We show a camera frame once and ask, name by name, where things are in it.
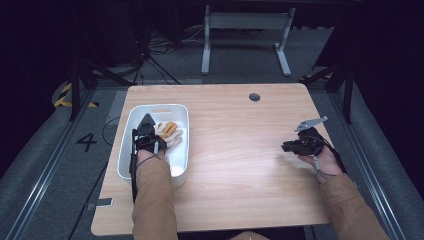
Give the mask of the black metal stand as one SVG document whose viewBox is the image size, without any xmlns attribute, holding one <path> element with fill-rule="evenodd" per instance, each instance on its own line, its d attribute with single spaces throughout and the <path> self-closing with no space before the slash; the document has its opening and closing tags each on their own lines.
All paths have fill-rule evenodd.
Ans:
<svg viewBox="0 0 424 240">
<path fill-rule="evenodd" d="M 79 84 L 83 83 L 84 87 L 89 90 L 94 90 L 98 85 L 97 78 L 95 77 L 93 71 L 100 72 L 107 78 L 115 81 L 120 85 L 134 86 L 134 83 L 125 80 L 99 63 L 95 63 L 94 61 L 90 61 L 82 57 L 76 58 L 72 68 L 71 76 L 72 112 L 69 118 L 70 121 L 73 121 L 77 117 L 82 106 Z"/>
<path fill-rule="evenodd" d="M 343 63 L 335 64 L 334 66 L 327 67 L 312 76 L 302 76 L 299 82 L 308 86 L 319 79 L 324 78 L 330 74 L 330 78 L 325 86 L 327 93 L 337 93 L 341 86 L 344 86 L 344 97 L 342 104 L 343 116 L 348 124 L 351 123 L 351 101 L 353 92 L 353 71 L 350 66 Z"/>
</svg>

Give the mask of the person's right hand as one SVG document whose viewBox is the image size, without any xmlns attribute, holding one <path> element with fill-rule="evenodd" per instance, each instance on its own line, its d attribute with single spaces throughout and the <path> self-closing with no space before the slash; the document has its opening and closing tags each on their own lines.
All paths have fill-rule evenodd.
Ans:
<svg viewBox="0 0 424 240">
<path fill-rule="evenodd" d="M 329 178 L 343 173 L 334 154 L 326 146 L 323 147 L 322 152 L 318 156 L 299 155 L 298 158 L 313 167 L 315 179 L 319 183 L 324 183 Z"/>
</svg>

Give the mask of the yellow black hazard tape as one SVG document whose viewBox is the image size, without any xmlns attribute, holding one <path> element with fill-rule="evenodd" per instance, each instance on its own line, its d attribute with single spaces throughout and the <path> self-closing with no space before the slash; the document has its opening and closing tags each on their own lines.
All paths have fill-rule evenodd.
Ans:
<svg viewBox="0 0 424 240">
<path fill-rule="evenodd" d="M 62 89 L 61 93 L 59 94 L 57 100 L 54 102 L 55 107 L 63 106 L 63 107 L 72 107 L 71 101 L 65 101 L 65 98 L 68 94 L 68 92 L 71 90 L 72 83 L 68 82 Z M 90 102 L 88 104 L 88 107 L 90 108 L 97 108 L 99 107 L 99 102 Z"/>
</svg>

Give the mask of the grey metal table frame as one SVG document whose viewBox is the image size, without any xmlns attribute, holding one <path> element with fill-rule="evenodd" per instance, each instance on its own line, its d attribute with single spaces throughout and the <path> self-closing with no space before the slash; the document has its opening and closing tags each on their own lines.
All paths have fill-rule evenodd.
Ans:
<svg viewBox="0 0 424 240">
<path fill-rule="evenodd" d="M 211 7 L 205 7 L 204 16 L 204 48 L 201 63 L 201 74 L 208 75 L 211 56 L 211 29 L 254 29 L 279 30 L 282 38 L 274 44 L 283 75 L 288 77 L 291 70 L 285 56 L 285 44 L 290 32 L 296 9 L 290 8 L 285 13 L 241 13 L 241 12 L 214 12 Z"/>
</svg>

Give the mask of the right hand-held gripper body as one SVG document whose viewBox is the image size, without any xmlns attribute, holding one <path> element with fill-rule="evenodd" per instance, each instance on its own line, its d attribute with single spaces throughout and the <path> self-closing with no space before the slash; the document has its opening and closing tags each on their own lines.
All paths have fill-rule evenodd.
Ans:
<svg viewBox="0 0 424 240">
<path fill-rule="evenodd" d="M 295 131 L 298 134 L 298 139 L 295 141 L 296 146 L 294 153 L 298 155 L 318 155 L 324 146 L 324 138 L 315 128 L 316 125 L 323 123 L 327 117 L 310 119 L 302 121 Z"/>
</svg>

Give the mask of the white plastic bin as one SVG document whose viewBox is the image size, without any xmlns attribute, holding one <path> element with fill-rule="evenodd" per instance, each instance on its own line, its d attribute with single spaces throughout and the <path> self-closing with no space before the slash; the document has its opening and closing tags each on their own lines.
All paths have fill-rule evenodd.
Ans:
<svg viewBox="0 0 424 240">
<path fill-rule="evenodd" d="M 181 104 L 138 105 L 130 110 L 118 156 L 118 175 L 131 183 L 129 166 L 132 153 L 132 130 L 139 126 L 146 114 L 149 114 L 157 125 L 174 122 L 177 129 L 182 131 L 181 141 L 166 153 L 166 157 L 169 160 L 173 185 L 183 185 L 186 181 L 189 156 L 189 115 L 187 108 Z"/>
</svg>

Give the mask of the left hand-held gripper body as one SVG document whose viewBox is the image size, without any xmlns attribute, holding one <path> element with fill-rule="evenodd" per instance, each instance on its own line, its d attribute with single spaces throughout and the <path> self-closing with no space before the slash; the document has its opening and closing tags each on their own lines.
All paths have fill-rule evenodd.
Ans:
<svg viewBox="0 0 424 240">
<path fill-rule="evenodd" d="M 132 130 L 132 151 L 140 149 L 157 154 L 160 150 L 167 149 L 167 143 L 156 134 L 155 121 L 146 113 L 136 129 Z"/>
</svg>

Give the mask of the dark curtain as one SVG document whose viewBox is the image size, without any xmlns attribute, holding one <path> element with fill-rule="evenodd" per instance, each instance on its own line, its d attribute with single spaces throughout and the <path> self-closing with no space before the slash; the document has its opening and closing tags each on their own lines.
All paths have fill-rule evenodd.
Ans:
<svg viewBox="0 0 424 240">
<path fill-rule="evenodd" d="M 0 0 L 0 178 L 52 115 L 67 72 L 49 0 Z"/>
<path fill-rule="evenodd" d="M 424 198 L 424 0 L 354 0 L 316 64 L 351 64 L 365 103 Z"/>
</svg>

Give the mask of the metal floor rail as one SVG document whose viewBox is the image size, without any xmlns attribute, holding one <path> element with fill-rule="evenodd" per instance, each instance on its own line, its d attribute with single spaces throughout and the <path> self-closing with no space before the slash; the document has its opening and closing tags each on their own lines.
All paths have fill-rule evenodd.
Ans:
<svg viewBox="0 0 424 240">
<path fill-rule="evenodd" d="M 354 129 L 345 120 L 341 101 L 335 94 L 329 94 L 329 99 L 337 112 L 338 118 L 342 122 L 343 129 L 347 134 L 347 139 L 352 145 L 359 170 L 364 178 L 365 184 L 370 192 L 389 237 L 392 240 L 406 240 L 406 236 L 356 134 L 354 133 Z"/>
<path fill-rule="evenodd" d="M 86 109 L 86 106 L 92 100 L 94 90 L 87 90 L 80 98 L 83 106 L 82 110 L 78 110 L 76 116 L 72 121 L 68 121 L 65 129 L 57 141 L 53 153 L 50 155 L 43 171 L 33 185 L 29 196 L 26 199 L 19 215 L 17 216 L 14 224 L 10 228 L 5 240 L 20 240 L 25 232 L 29 222 L 31 221 L 35 211 L 37 210 L 40 202 L 42 201 L 45 192 L 47 191 L 54 174 L 63 159 L 64 150 L 67 147 L 75 129 Z"/>
</svg>

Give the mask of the person's left hand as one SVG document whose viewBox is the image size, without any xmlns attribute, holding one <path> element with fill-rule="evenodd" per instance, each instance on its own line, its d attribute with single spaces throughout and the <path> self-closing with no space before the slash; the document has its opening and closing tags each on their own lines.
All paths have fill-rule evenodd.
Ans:
<svg viewBox="0 0 424 240">
<path fill-rule="evenodd" d="M 137 164 L 142 164 L 149 160 L 164 160 L 165 154 L 162 150 L 158 151 L 156 154 L 151 153 L 147 150 L 139 150 L 137 152 Z"/>
</svg>

